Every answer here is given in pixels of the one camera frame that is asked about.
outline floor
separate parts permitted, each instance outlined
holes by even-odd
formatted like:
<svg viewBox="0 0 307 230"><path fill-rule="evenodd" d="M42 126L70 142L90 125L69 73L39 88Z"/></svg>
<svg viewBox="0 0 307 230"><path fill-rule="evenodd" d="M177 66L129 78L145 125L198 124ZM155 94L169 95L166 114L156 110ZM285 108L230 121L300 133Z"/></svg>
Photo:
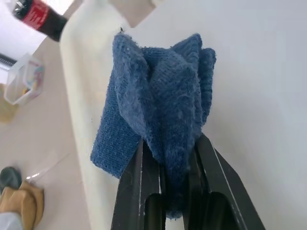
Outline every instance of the floor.
<svg viewBox="0 0 307 230"><path fill-rule="evenodd" d="M66 15L81 4L75 1ZM136 26L153 9L151 3L112 3ZM23 107L9 125L0 126L0 169L18 168L24 180L45 190L45 211L36 230L90 229L83 181L63 78L59 45L48 38L34 56L45 65L43 92Z"/></svg>

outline blue cloth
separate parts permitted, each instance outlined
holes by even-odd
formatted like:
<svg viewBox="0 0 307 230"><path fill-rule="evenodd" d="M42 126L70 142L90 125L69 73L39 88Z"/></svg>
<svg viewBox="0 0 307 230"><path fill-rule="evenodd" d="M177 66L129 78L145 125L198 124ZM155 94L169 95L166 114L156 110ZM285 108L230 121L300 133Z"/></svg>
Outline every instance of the blue cloth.
<svg viewBox="0 0 307 230"><path fill-rule="evenodd" d="M212 103L215 51L194 34L169 49L140 48L120 33L91 161L119 178L138 143L146 140L165 166L172 194L169 216L180 213L189 153Z"/></svg>

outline blue towel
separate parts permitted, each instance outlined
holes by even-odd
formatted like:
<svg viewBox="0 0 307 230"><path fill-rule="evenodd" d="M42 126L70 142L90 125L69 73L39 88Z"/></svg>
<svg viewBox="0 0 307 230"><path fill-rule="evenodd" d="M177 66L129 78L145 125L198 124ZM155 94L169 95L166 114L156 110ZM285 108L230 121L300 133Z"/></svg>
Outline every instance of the blue towel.
<svg viewBox="0 0 307 230"><path fill-rule="evenodd" d="M169 49L140 48L123 33L113 41L113 70L91 161L119 178L146 140L165 166L168 216L180 215L189 154L212 103L215 51L194 34Z"/></svg>

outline red bottle label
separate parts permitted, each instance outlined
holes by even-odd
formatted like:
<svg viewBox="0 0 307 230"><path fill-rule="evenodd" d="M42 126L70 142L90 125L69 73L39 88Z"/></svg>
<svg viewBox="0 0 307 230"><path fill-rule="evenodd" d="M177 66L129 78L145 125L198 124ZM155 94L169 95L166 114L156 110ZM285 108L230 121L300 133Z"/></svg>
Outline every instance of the red bottle label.
<svg viewBox="0 0 307 230"><path fill-rule="evenodd" d="M41 0L33 0L31 9L26 14L23 23L38 30L46 21L49 12L49 6Z"/></svg>

